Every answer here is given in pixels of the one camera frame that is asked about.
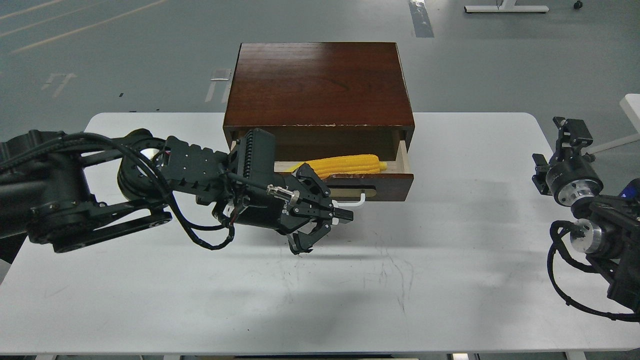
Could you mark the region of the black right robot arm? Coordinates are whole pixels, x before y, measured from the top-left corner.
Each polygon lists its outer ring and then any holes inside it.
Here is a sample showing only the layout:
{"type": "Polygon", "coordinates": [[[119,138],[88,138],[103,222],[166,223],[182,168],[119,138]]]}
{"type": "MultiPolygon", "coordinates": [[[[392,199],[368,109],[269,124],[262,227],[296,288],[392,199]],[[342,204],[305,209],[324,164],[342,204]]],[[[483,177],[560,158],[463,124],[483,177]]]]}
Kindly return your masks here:
{"type": "Polygon", "coordinates": [[[601,178],[592,167],[594,155],[583,152],[594,139],[585,121],[553,117],[558,130],[549,160],[533,153],[531,180],[542,196],[551,196],[568,207],[574,221],[556,220],[550,225],[551,246],[546,269],[551,285],[567,306],[611,321],[639,321],[640,312],[640,192],[634,178],[617,196],[602,194],[601,178]],[[598,274],[608,283],[606,296],[629,309],[612,313],[592,309],[560,289],[554,276],[554,258],[574,269],[598,274]]]}

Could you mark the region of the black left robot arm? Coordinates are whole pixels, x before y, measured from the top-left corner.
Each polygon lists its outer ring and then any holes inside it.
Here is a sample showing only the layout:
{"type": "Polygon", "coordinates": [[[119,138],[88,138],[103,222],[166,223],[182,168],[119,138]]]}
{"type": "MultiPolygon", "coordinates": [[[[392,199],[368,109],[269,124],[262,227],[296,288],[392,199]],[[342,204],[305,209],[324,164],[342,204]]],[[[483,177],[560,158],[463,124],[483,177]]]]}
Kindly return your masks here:
{"type": "Polygon", "coordinates": [[[299,255],[354,219],[309,164],[277,173],[275,137],[262,129],[229,153],[147,129],[124,137],[31,130],[2,142],[0,180],[2,239],[25,234],[56,253],[177,219],[210,251],[246,224],[288,237],[299,255]]]}

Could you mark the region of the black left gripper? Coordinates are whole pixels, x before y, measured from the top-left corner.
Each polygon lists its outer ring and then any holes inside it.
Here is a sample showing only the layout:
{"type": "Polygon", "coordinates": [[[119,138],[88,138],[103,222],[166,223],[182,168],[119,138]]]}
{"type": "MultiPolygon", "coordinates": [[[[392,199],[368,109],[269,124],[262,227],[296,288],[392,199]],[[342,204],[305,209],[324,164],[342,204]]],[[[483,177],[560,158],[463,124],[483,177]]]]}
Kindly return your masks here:
{"type": "Polygon", "coordinates": [[[286,237],[293,255],[313,251],[332,224],[354,221],[352,210],[334,205],[329,187],[307,162],[297,167],[294,175],[270,171],[250,178],[228,172],[227,178],[233,188],[228,224],[292,233],[286,237]],[[313,221],[303,226],[301,216],[313,221]]]}

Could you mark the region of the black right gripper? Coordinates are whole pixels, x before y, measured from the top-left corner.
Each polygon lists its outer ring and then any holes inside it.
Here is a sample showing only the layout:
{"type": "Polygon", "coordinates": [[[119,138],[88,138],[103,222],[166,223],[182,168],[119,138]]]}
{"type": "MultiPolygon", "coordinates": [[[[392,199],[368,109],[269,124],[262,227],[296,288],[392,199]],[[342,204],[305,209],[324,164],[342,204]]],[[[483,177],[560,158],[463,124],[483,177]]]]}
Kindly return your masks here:
{"type": "Polygon", "coordinates": [[[583,148],[594,139],[585,121],[554,116],[558,133],[549,163],[542,153],[533,153],[534,175],[531,180],[543,196],[552,196],[558,205],[572,207],[578,201],[598,196],[604,188],[591,166],[592,156],[583,148]]]}

